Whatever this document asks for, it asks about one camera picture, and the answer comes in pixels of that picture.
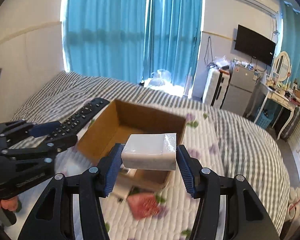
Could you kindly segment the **person's hand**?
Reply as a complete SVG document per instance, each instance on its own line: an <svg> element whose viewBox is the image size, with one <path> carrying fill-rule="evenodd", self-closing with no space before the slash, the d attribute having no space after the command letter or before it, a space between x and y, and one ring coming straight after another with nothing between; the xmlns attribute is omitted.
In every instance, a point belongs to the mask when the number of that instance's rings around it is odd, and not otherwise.
<svg viewBox="0 0 300 240"><path fill-rule="evenodd" d="M8 211L16 211L18 208L18 197L15 196L8 200L0 200L0 208Z"/></svg>

